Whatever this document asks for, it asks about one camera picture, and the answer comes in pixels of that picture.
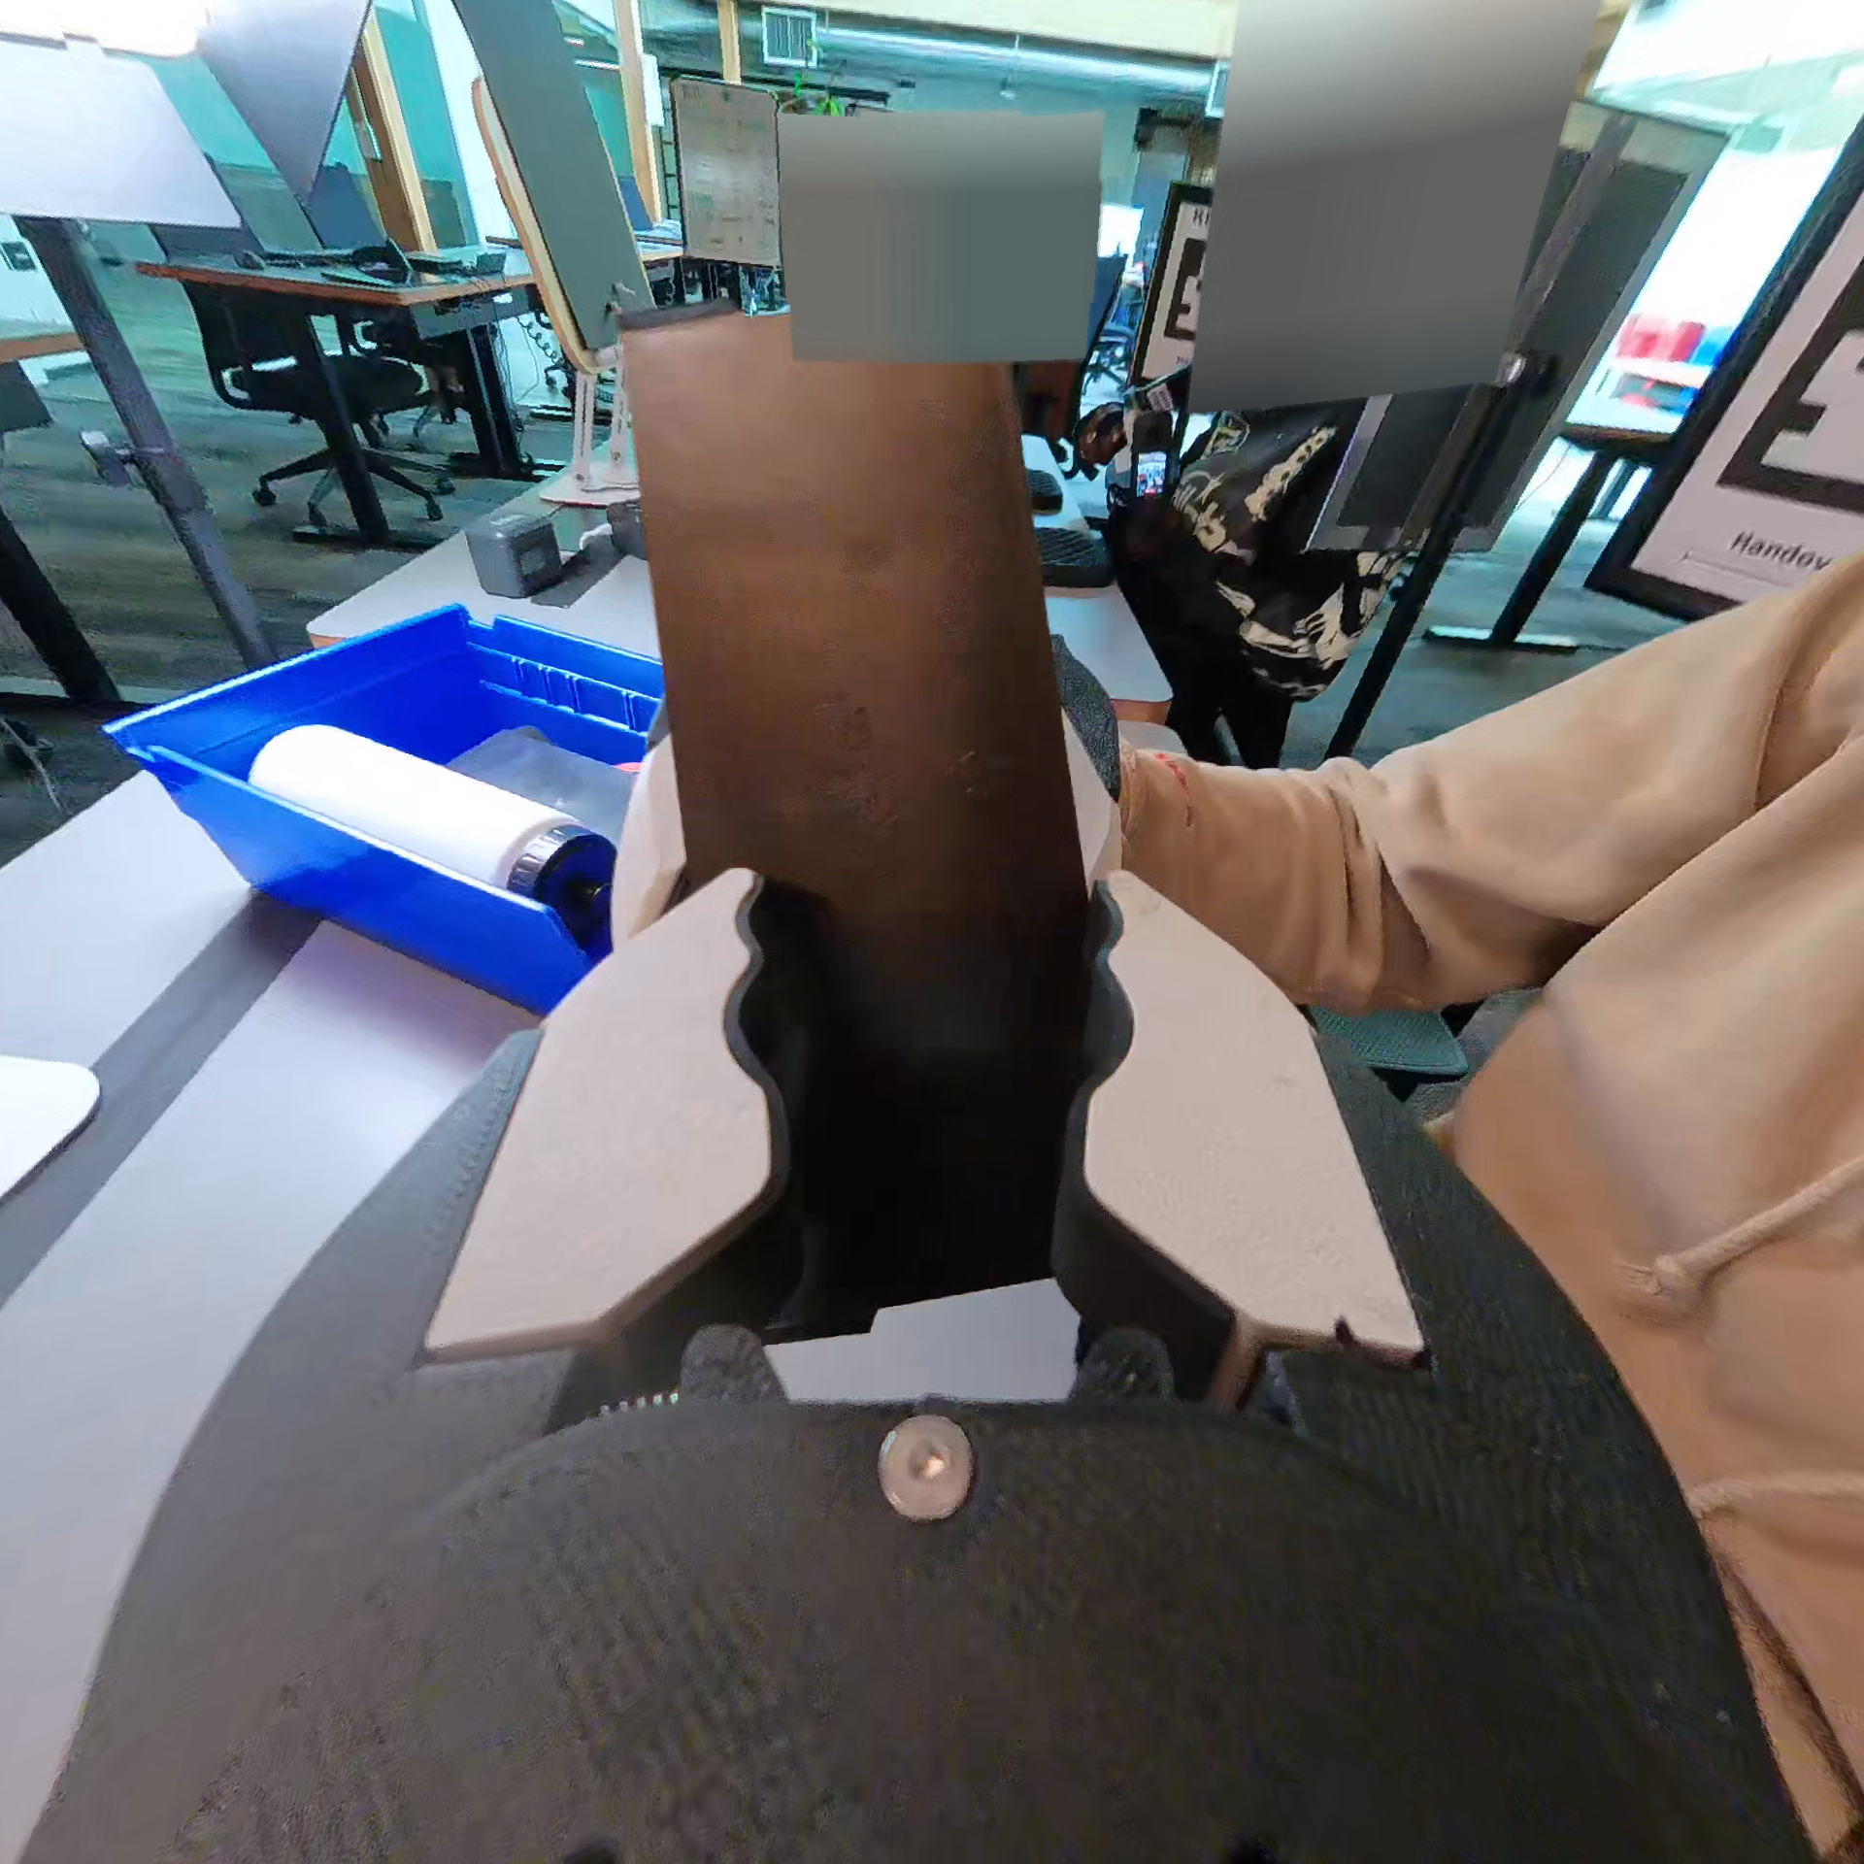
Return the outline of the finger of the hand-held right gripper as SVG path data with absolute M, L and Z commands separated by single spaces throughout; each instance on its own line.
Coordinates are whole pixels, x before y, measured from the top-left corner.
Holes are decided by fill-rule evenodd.
M 652 743 L 635 771 L 612 872 L 612 943 L 625 943 L 679 901 L 685 837 L 673 741 Z
M 1113 732 L 1088 747 L 1071 715 L 1064 717 L 1064 768 L 1077 809 L 1084 883 L 1100 883 L 1125 867 L 1123 778 L 1127 747 Z

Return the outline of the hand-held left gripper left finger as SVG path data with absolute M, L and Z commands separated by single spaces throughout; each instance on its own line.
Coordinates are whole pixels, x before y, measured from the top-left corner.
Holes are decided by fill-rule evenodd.
M 544 1429 L 667 1399 L 707 1326 L 794 1295 L 794 973 L 727 871 L 547 1014 L 425 1333 L 438 1364 L 564 1357 Z

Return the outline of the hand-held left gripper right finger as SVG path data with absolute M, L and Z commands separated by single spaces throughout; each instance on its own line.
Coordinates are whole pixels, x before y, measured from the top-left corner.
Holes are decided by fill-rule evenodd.
M 1095 1335 L 1157 1339 L 1181 1399 L 1235 1408 L 1271 1350 L 1426 1355 L 1309 1021 L 1129 872 L 1090 901 L 1084 1078 L 1052 1265 Z

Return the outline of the black plate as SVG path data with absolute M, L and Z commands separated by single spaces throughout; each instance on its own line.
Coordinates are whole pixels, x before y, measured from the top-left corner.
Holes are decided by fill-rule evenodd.
M 629 317 L 685 872 L 763 880 L 793 1330 L 1047 1270 L 1088 878 L 1012 368 Z

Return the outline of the grey mesh office chair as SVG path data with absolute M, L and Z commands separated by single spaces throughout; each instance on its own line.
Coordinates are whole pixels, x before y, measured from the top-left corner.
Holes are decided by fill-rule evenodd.
M 1467 1081 L 1537 997 L 1537 991 L 1506 991 L 1444 1011 L 1342 1014 L 1312 1007 L 1305 1017 L 1403 1100 L 1416 1088 Z

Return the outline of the black framed marker sign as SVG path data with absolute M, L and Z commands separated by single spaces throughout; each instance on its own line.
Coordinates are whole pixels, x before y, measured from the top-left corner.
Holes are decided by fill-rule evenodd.
M 1129 386 L 1164 381 L 1194 359 L 1211 200 L 1213 194 L 1205 185 L 1181 180 L 1170 190 L 1133 341 Z
M 1861 550 L 1861 130 L 1586 577 L 1692 621 Z

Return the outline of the blue plastic bin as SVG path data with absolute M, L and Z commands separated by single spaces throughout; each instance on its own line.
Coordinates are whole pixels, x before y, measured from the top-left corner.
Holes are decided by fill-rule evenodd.
M 539 904 L 454 880 L 249 786 L 274 734 L 330 726 L 460 768 L 513 732 L 580 778 L 645 754 L 662 665 L 463 608 L 395 621 L 108 726 L 262 894 L 315 913 L 510 1005 L 547 1013 L 606 955 Z

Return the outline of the person in beige hoodie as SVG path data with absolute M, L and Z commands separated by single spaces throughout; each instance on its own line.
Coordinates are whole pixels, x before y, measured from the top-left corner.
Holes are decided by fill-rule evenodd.
M 1860 970 L 1583 957 L 1453 1144 L 1660 1441 L 1810 1844 L 1860 1861 Z

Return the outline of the white metal panel stand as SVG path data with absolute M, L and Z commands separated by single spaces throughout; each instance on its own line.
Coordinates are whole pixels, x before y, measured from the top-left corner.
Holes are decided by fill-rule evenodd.
M 75 1138 L 100 1103 L 102 1083 L 86 1065 L 1 1057 L 1 1199 Z

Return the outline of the black office chair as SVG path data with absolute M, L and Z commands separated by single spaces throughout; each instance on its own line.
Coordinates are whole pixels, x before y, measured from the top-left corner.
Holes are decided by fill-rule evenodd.
M 389 524 L 382 486 L 409 496 L 429 524 L 443 520 L 452 477 L 431 460 L 391 447 L 389 420 L 429 404 L 429 381 L 375 346 L 354 346 L 349 326 L 325 345 L 312 313 L 279 294 L 185 283 L 201 359 L 220 402 L 238 414 L 284 416 L 312 428 L 312 455 L 267 470 L 250 489 L 259 508 L 278 504 L 287 482 L 311 482 L 301 541 L 413 548 Z

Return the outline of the whiteboard on stand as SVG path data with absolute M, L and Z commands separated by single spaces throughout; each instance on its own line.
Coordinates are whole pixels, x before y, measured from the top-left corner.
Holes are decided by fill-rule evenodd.
M 667 85 L 685 258 L 781 266 L 777 98 L 749 85 Z

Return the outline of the wooden office desk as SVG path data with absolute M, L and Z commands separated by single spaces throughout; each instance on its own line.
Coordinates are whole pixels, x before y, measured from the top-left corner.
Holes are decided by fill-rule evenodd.
M 292 311 L 312 313 L 325 345 L 343 322 L 354 346 L 375 346 L 425 376 L 425 407 L 463 414 L 475 453 L 456 468 L 469 477 L 535 482 L 539 467 L 521 444 L 519 423 L 497 359 L 497 330 L 542 311 L 542 297 L 509 249 L 451 256 L 373 249 L 268 254 L 238 249 L 169 256 L 136 272 L 173 284 L 279 294 Z

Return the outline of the grey light stand pole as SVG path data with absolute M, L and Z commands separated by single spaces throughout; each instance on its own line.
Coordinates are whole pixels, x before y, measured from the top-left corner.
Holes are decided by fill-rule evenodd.
M 86 266 L 77 224 L 13 215 L 105 384 L 128 444 L 130 467 L 185 548 L 244 668 L 278 662 L 250 595 L 238 580 L 210 504 L 156 404 L 102 287 Z

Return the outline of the grey panel on tripod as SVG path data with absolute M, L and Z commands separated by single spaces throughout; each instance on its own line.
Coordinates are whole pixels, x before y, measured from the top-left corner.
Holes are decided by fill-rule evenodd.
M 1498 376 L 1364 402 L 1309 546 L 1395 554 L 1403 575 L 1326 741 L 1328 757 L 1357 748 L 1444 567 L 1500 540 L 1727 142 L 1707 126 L 1574 104 Z

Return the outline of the white studio light panel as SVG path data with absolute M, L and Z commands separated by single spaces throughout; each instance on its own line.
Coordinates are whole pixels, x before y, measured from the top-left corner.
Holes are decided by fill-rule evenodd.
M 162 79 L 200 69 L 279 183 L 324 169 L 369 2 L 5 4 L 1 211 L 232 227 L 216 141 Z

